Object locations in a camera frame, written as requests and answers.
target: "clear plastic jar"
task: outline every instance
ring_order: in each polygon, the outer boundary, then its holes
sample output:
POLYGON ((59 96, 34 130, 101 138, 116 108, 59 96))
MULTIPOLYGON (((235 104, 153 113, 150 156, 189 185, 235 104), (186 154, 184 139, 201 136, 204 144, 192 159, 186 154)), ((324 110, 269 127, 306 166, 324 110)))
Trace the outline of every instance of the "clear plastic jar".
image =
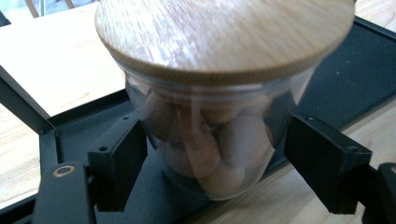
POLYGON ((102 0, 99 37, 163 170, 211 200, 254 186, 353 1, 102 0))
POLYGON ((198 87, 124 69, 126 90, 166 176, 215 201, 261 179, 314 71, 262 84, 198 87))

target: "bamboo lid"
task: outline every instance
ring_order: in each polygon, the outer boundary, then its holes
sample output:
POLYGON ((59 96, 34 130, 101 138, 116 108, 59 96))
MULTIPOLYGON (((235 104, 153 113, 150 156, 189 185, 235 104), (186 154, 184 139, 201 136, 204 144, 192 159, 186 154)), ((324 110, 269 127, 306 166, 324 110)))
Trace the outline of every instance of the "bamboo lid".
POLYGON ((320 63, 352 0, 102 0, 97 33, 120 64, 192 85, 267 82, 320 63))

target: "wooden bead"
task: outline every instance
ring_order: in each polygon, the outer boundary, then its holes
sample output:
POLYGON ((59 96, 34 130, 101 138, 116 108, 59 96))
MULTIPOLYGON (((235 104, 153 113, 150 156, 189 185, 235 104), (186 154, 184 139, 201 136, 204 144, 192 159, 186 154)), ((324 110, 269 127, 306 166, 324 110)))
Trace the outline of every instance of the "wooden bead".
POLYGON ((250 168, 262 164, 272 148, 262 120, 238 116, 217 129, 221 157, 235 167, 250 168))
POLYGON ((245 178, 245 169, 232 167, 220 161, 216 169, 200 179, 201 187, 212 200, 231 197, 241 188, 245 178))
POLYGON ((264 125, 265 125, 265 131, 267 131, 267 138, 270 141, 271 146, 274 146, 274 137, 272 135, 271 129, 270 129, 270 127, 268 127, 267 124, 264 124, 264 125))
POLYGON ((148 96, 142 120, 150 133, 158 139, 171 142, 178 139, 176 108, 160 95, 152 93, 148 96))
POLYGON ((182 141, 188 140, 199 133, 210 131, 199 108, 184 105, 177 106, 177 130, 182 141))
POLYGON ((165 145, 169 165, 180 175, 200 178, 219 164, 218 144, 211 133, 200 133, 182 144, 165 145))
POLYGON ((266 95, 252 99, 249 105, 242 108, 241 115, 264 119, 271 108, 271 102, 272 100, 266 95))
POLYGON ((209 125, 219 125, 227 123, 234 119, 240 113, 241 109, 229 108, 229 109, 202 109, 201 114, 209 125))

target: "wooden surface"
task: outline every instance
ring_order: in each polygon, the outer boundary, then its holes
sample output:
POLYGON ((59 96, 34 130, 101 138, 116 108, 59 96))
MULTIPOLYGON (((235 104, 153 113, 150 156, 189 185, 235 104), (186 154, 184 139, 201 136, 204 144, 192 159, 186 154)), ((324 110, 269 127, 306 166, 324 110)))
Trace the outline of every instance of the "wooden surface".
MULTIPOLYGON (((72 0, 64 0, 69 8, 74 8, 74 4, 72 0)), ((25 0, 26 6, 28 6, 30 13, 32 14, 33 18, 38 18, 40 15, 37 12, 37 9, 35 8, 35 4, 33 3, 33 0, 25 0)), ((44 5, 43 7, 46 7, 46 1, 45 0, 40 0, 38 5, 44 5)))
POLYGON ((314 66, 353 19, 350 0, 103 0, 95 23, 123 64, 213 86, 261 83, 314 66))
MULTIPOLYGON (((358 15, 394 28, 394 0, 360 0, 358 15)), ((100 42, 93 24, 97 5, 79 7, 25 24, 0 28, 0 64, 51 115, 123 88, 121 70, 100 42)), ((346 129, 375 154, 372 165, 396 161, 396 104, 346 129)), ((0 208, 36 192, 38 136, 0 106, 0 208)), ((289 165, 243 198, 191 218, 201 223, 361 223, 356 216, 329 214, 289 165)))
MULTIPOLYGON (((124 88, 94 27, 97 4, 0 28, 0 64, 51 115, 124 88)), ((37 192, 38 135, 0 105, 0 209, 37 192)))

